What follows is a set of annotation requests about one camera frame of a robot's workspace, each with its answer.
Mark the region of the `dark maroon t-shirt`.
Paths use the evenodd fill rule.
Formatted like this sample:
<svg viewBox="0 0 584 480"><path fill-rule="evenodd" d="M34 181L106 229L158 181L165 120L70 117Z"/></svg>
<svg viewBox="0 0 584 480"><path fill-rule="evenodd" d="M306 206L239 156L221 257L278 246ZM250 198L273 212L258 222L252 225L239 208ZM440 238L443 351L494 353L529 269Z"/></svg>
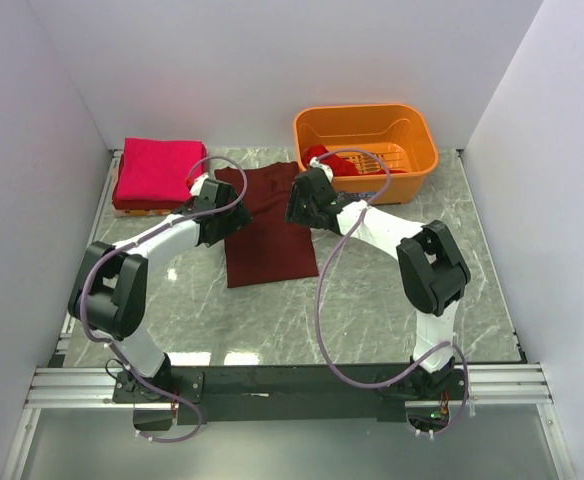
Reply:
<svg viewBox="0 0 584 480"><path fill-rule="evenodd" d="M239 288L318 275L311 232L284 220L293 180L299 173L292 162L248 169L242 176L227 167L215 171L218 180L240 190L252 217L249 225L224 241L227 286Z"/></svg>

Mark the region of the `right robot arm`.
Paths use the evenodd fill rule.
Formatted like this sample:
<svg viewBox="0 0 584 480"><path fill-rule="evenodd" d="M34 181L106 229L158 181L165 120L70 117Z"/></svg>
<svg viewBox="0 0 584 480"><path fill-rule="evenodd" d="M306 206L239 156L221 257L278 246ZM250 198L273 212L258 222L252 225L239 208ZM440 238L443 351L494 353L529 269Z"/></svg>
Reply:
<svg viewBox="0 0 584 480"><path fill-rule="evenodd" d="M447 225L439 220L424 224L390 215L336 191L325 171L312 168L293 181L285 221L331 231L340 240L319 271L314 300L314 329L327 367L339 380L360 389L387 388L411 380L412 390L424 399L441 392L454 369L454 321L471 273ZM417 315L413 362L398 375L376 383L356 381L329 357L321 325L324 277L346 241L354 238L389 255L398 264L406 298Z"/></svg>

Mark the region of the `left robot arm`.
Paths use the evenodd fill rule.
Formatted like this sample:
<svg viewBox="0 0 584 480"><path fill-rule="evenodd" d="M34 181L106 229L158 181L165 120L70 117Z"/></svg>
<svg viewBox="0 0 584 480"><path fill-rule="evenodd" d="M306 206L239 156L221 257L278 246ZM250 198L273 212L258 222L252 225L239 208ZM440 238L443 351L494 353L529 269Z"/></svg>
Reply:
<svg viewBox="0 0 584 480"><path fill-rule="evenodd" d="M148 401L161 401L175 391L169 356L143 326L149 274L184 251L210 247L250 222L235 187L203 175L194 182L191 198L156 226L116 244L95 241L87 247L68 313L91 341L114 353Z"/></svg>

